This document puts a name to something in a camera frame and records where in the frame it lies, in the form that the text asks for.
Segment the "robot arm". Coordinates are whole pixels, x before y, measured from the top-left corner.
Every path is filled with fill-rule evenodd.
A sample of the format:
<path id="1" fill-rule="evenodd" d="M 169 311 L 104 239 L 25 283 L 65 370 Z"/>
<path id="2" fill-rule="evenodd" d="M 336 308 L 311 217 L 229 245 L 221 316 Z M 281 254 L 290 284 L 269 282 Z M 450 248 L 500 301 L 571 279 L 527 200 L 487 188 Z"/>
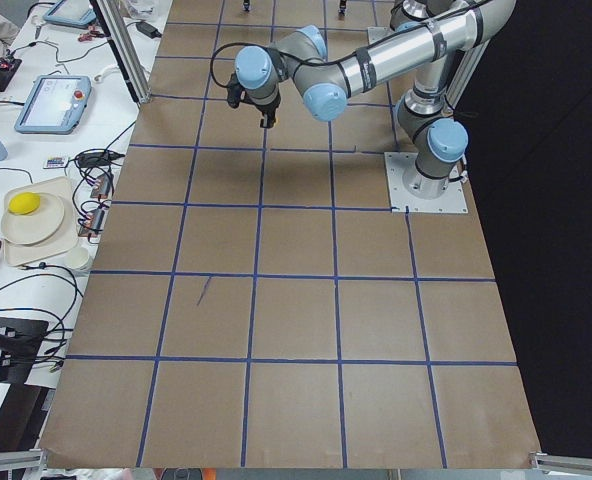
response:
<path id="1" fill-rule="evenodd" d="M 415 73 L 412 87 L 395 108 L 398 124 L 418 150 L 403 176 L 417 198 L 440 197 L 463 160 L 468 134 L 445 117 L 455 103 L 446 92 L 464 76 L 488 41 L 510 18 L 512 1 L 398 1 L 392 9 L 392 33 L 330 61 L 319 29 L 303 27 L 268 46 L 246 46 L 235 58 L 226 85 L 232 108 L 250 104 L 261 114 L 260 125 L 276 122 L 279 85 L 290 79 L 310 114 L 319 121 L 339 117 L 350 98 L 373 90 L 404 73 Z"/>
<path id="2" fill-rule="evenodd" d="M 396 0 L 390 10 L 390 29 L 408 22 L 421 22 L 447 11 L 453 0 Z"/>

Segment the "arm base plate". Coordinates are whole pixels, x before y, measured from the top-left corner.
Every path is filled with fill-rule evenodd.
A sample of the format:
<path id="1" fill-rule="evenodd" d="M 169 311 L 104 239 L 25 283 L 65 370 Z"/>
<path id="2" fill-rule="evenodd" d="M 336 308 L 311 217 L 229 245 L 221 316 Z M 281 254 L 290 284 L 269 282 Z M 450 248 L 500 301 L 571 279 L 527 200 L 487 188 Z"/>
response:
<path id="1" fill-rule="evenodd" d="M 368 53 L 372 58 L 385 57 L 391 58 L 390 44 L 394 38 L 394 32 L 389 27 L 368 27 Z"/>
<path id="2" fill-rule="evenodd" d="M 463 183 L 456 166 L 439 180 L 416 169 L 415 152 L 385 152 L 390 209 L 394 213 L 467 214 Z"/>

